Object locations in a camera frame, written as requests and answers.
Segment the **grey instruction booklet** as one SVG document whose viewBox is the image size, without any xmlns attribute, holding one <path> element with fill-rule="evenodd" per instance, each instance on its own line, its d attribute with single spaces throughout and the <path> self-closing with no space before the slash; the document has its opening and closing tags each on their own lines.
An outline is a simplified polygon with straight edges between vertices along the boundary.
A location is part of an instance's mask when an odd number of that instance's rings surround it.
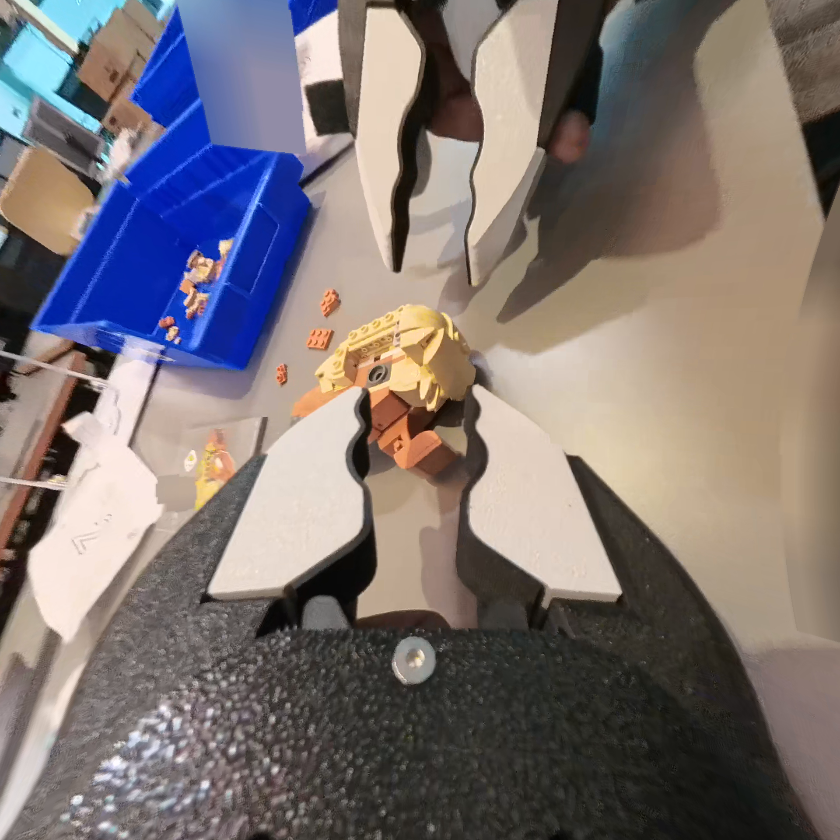
<svg viewBox="0 0 840 840">
<path fill-rule="evenodd" d="M 253 457 L 261 453 L 266 416 L 180 423 L 152 431 L 139 454 L 157 478 L 157 497 L 172 513 L 201 510 Z"/>
</svg>

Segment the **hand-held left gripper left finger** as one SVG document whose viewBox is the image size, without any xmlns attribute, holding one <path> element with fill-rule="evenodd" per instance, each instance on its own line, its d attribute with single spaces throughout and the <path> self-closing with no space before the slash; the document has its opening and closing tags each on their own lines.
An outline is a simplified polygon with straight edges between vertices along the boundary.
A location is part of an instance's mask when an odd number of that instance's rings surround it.
<svg viewBox="0 0 840 840">
<path fill-rule="evenodd" d="M 351 387 L 268 448 L 206 593 L 216 601 L 288 592 L 352 601 L 372 582 L 369 393 Z"/>
</svg>

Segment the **stack of cardboard boxes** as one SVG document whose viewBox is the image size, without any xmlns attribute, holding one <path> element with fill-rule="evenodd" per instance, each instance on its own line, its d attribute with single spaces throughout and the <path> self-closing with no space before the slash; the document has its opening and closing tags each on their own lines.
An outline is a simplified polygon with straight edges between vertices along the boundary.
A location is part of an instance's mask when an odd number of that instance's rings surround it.
<svg viewBox="0 0 840 840">
<path fill-rule="evenodd" d="M 141 2 L 128 1 L 112 12 L 89 43 L 78 78 L 105 101 L 101 126 L 114 136 L 152 123 L 132 95 L 164 29 L 165 24 Z"/>
</svg>

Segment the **paper sheet marked 2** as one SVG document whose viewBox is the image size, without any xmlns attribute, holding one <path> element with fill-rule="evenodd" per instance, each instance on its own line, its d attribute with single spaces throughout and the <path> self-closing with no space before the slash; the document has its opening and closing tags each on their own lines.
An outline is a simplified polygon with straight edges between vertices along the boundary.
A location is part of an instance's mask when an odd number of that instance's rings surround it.
<svg viewBox="0 0 840 840">
<path fill-rule="evenodd" d="M 28 583 L 47 627 L 70 641 L 161 517 L 158 479 L 90 413 L 64 426 L 85 469 L 28 556 Z"/>
</svg>

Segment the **blue plastic bin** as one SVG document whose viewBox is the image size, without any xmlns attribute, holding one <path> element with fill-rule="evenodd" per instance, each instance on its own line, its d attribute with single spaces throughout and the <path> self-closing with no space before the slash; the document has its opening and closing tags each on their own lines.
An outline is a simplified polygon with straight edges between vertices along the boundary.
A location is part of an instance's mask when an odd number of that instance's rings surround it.
<svg viewBox="0 0 840 840">
<path fill-rule="evenodd" d="M 166 129 L 191 112 L 199 129 L 208 133 L 178 6 L 174 6 L 130 99 Z"/>
<path fill-rule="evenodd" d="M 157 141 L 116 184 L 37 311 L 32 329 L 119 352 L 165 345 L 158 330 L 186 260 L 235 244 L 206 315 L 164 352 L 242 371 L 282 296 L 310 202 L 293 154 Z"/>
</svg>

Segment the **tan and brown brick model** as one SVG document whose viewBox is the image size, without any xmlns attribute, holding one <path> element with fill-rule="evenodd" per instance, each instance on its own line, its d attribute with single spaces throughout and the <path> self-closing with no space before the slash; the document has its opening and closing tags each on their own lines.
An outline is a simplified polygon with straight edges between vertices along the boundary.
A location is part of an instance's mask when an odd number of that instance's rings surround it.
<svg viewBox="0 0 840 840">
<path fill-rule="evenodd" d="M 465 400 L 476 367 L 446 313 L 406 304 L 351 331 L 318 367 L 317 384 L 291 411 L 294 421 L 352 389 L 367 391 L 369 443 L 404 471 L 435 480 L 457 459 L 434 430 L 449 403 Z"/>
</svg>

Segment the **grey desk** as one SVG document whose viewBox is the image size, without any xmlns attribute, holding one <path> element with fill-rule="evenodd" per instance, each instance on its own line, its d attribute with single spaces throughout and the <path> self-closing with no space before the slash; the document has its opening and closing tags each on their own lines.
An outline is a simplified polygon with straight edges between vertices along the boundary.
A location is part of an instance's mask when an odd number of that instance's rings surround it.
<svg viewBox="0 0 840 840">
<path fill-rule="evenodd" d="M 398 276 L 347 149 L 308 185 L 307 247 L 259 365 L 161 370 L 134 449 L 152 431 L 254 415 L 269 420 L 267 442 L 282 434 L 323 357 L 304 345 L 325 287 L 342 299 L 335 342 L 402 303 L 441 309 L 488 386 L 581 456 L 686 567 L 774 726 L 837 716 L 838 642 L 798 626 L 784 544 L 789 348 L 823 213 L 775 9 L 618 3 L 590 149 L 570 169 L 547 166 L 520 244 L 477 290 L 461 252 L 475 146 L 429 141 Z"/>
</svg>

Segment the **tan chair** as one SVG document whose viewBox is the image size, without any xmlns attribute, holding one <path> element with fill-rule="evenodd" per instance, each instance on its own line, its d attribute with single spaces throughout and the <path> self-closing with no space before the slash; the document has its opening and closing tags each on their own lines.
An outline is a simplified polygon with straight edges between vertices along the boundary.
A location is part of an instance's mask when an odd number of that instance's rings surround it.
<svg viewBox="0 0 840 840">
<path fill-rule="evenodd" d="M 95 196 L 52 153 L 29 147 L 1 193 L 1 215 L 50 252 L 69 257 L 77 249 L 80 219 Z"/>
</svg>

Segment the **pile of loose bricks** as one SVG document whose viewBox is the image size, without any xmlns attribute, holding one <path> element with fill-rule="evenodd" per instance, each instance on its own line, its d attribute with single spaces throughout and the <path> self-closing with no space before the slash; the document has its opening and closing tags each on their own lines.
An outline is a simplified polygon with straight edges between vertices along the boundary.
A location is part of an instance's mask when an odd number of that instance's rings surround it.
<svg viewBox="0 0 840 840">
<path fill-rule="evenodd" d="M 217 243 L 215 257 L 199 249 L 189 255 L 182 278 L 157 322 L 164 345 L 183 344 L 187 334 L 206 315 L 234 245 L 234 238 L 222 239 Z"/>
</svg>

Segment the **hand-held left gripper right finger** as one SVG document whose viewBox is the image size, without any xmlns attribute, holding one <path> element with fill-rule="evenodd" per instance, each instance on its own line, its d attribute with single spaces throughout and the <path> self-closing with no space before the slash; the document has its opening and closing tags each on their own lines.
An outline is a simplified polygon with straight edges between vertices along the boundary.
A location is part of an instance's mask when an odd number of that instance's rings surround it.
<svg viewBox="0 0 840 840">
<path fill-rule="evenodd" d="M 482 385 L 464 429 L 456 570 L 478 603 L 616 603 L 622 586 L 562 447 Z"/>
</svg>

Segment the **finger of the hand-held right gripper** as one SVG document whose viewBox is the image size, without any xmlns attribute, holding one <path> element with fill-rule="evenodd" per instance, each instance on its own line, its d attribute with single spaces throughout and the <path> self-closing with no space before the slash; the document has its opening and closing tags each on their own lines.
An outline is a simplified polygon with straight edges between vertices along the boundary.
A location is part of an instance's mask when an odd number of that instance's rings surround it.
<svg viewBox="0 0 840 840">
<path fill-rule="evenodd" d="M 514 3 L 474 53 L 471 89 L 483 134 L 469 176 L 465 231 L 472 287 L 482 286 L 502 261 L 543 169 L 539 130 L 558 7 L 557 1 Z"/>
<path fill-rule="evenodd" d="M 367 7 L 358 166 L 374 240 L 392 272 L 403 268 L 425 70 L 426 49 L 408 15 L 399 7 Z"/>
</svg>

